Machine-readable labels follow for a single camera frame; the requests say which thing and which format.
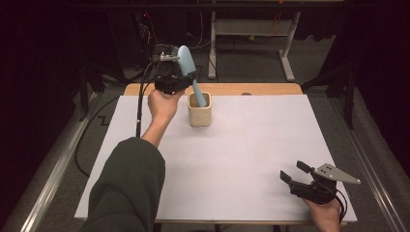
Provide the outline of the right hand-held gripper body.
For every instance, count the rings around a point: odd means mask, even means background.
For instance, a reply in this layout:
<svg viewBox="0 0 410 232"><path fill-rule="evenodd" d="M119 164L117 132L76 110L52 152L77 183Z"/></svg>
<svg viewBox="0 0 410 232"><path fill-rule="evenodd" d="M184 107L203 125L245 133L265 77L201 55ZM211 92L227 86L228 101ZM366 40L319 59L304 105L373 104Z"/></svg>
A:
<svg viewBox="0 0 410 232"><path fill-rule="evenodd" d="M312 182L308 185L292 180L289 184L290 193L317 204L327 204L336 198L337 182L354 185L361 183L360 179L328 163L317 168L311 167L308 174L311 175Z"/></svg>

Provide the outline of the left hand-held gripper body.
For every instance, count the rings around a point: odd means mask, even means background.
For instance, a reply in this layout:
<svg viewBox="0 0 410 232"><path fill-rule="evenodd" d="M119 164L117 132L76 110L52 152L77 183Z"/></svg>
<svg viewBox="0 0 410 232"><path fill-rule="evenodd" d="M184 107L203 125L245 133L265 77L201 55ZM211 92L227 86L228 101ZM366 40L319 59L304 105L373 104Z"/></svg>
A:
<svg viewBox="0 0 410 232"><path fill-rule="evenodd" d="M182 76L179 57L162 53L156 65L155 88L163 93L172 95L178 92L179 79Z"/></svg>

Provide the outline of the light blue rice paddle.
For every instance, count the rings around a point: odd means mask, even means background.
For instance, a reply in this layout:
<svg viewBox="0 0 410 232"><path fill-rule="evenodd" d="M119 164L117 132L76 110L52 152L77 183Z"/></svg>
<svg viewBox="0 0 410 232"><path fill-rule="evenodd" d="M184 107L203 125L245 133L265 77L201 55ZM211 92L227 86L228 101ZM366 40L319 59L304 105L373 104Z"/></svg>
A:
<svg viewBox="0 0 410 232"><path fill-rule="evenodd" d="M179 57L178 64L182 75L187 76L190 74L193 77L192 87L198 105L200 107L205 107L206 101L196 81L196 67L193 62L190 49L185 45L181 45L178 49L177 55Z"/></svg>

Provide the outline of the beige square cup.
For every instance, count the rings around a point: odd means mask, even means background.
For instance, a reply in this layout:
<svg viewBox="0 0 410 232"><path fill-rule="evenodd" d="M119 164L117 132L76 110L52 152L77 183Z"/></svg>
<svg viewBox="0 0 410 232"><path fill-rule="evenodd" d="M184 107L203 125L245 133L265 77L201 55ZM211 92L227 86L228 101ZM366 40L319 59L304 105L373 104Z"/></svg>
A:
<svg viewBox="0 0 410 232"><path fill-rule="evenodd" d="M189 122L192 127L209 127L212 122L212 98L208 92L202 93L206 104L200 106L194 93L188 97Z"/></svg>

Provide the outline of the person's left hand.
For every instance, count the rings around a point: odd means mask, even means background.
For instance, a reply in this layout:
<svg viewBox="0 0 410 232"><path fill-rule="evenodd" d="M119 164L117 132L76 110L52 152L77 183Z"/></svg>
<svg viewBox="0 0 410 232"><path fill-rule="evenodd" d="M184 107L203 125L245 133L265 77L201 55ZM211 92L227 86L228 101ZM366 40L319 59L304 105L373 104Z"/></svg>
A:
<svg viewBox="0 0 410 232"><path fill-rule="evenodd" d="M168 125L178 109L179 99L184 91L175 92L173 95L165 94L157 89L148 96L148 106L152 114L152 122Z"/></svg>

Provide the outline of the person's right hand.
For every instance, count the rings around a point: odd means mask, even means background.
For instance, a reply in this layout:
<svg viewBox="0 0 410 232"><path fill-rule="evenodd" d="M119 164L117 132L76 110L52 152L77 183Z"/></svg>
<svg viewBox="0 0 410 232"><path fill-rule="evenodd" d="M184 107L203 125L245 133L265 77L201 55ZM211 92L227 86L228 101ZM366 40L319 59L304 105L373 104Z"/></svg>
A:
<svg viewBox="0 0 410 232"><path fill-rule="evenodd" d="M312 221L319 232L340 232L340 205L336 200L323 205L306 199L304 202L309 207Z"/></svg>

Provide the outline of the white table mat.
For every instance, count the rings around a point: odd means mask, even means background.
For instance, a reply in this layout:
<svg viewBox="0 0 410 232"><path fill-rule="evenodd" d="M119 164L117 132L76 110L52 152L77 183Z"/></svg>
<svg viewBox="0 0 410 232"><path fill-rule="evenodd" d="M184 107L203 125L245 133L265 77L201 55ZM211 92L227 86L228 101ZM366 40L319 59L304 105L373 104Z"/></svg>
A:
<svg viewBox="0 0 410 232"><path fill-rule="evenodd" d="M333 160L305 95L214 96L212 122L202 128L190 125L181 99L160 151L159 222L307 224L307 205L279 174L310 183L297 161Z"/></svg>

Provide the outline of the wooden table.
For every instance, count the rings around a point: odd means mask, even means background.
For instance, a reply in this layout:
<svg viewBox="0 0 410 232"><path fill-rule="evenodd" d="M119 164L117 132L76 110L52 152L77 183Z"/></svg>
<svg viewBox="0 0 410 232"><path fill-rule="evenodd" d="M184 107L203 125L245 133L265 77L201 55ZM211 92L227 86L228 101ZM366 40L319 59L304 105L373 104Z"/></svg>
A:
<svg viewBox="0 0 410 232"><path fill-rule="evenodd" d="M130 84L126 87L124 96L138 96L141 84ZM295 83L199 83L204 92L210 92L216 96L278 96L278 95L302 95L303 91ZM309 214L304 220L274 220L275 225L307 225L311 224Z"/></svg>

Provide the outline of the white metal stand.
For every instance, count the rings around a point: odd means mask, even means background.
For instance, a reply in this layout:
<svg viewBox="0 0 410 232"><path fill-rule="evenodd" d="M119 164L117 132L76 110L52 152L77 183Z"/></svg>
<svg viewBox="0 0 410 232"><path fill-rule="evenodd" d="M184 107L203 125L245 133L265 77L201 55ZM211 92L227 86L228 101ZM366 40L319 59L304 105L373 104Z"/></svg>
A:
<svg viewBox="0 0 410 232"><path fill-rule="evenodd" d="M289 82L295 81L288 53L296 33L301 13L293 14L292 19L282 19L281 12L274 14L272 20L267 19L219 19L217 13L211 13L211 37L209 52L208 77L217 78L217 35L224 36L261 36L261 37L285 37L286 45L278 51L285 77Z"/></svg>

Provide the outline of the dark metal stand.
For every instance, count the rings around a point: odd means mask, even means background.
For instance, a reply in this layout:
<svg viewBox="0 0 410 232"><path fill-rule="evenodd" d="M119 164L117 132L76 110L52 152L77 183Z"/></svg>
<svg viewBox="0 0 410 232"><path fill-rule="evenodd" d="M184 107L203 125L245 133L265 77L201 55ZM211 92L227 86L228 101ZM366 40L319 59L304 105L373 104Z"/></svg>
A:
<svg viewBox="0 0 410 232"><path fill-rule="evenodd" d="M80 122L85 119L89 111L88 86L97 93L104 91L102 72L93 63L83 64L79 68Z"/></svg>
<svg viewBox="0 0 410 232"><path fill-rule="evenodd" d="M327 85L326 95L329 98L338 98L344 96L343 118L350 130L353 126L353 106L354 106L354 88L355 88L355 70L353 62L345 61L330 71L323 72L304 83L301 88L303 91L313 86Z"/></svg>

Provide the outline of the aluminium floor rail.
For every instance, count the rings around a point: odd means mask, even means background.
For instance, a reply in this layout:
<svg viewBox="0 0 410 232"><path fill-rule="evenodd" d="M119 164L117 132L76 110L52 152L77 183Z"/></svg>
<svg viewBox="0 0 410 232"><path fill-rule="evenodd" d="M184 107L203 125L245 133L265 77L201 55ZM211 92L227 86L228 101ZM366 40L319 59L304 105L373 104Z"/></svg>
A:
<svg viewBox="0 0 410 232"><path fill-rule="evenodd" d="M344 119L343 109L340 102L337 99L330 99L330 103L336 111L338 119L343 124L343 127L349 136L349 140L353 145L354 152L357 156L357 160L363 172L365 181L371 189L375 201L377 202L379 209L391 228L391 231L410 232L410 229L408 229L404 224L404 218L398 214L397 207L394 205L392 197L388 194L387 189L383 186L381 179L374 169L374 166L371 164L367 152L362 146L356 131L348 127Z"/></svg>
<svg viewBox="0 0 410 232"><path fill-rule="evenodd" d="M85 132L85 128L91 120L91 113L96 108L100 98L101 96L99 94L93 93L87 101L89 111L84 115L82 121L75 123L74 131L68 140L67 146L63 149L59 159L56 161L40 195L19 232L37 232L73 158L75 147L79 144L80 136Z"/></svg>

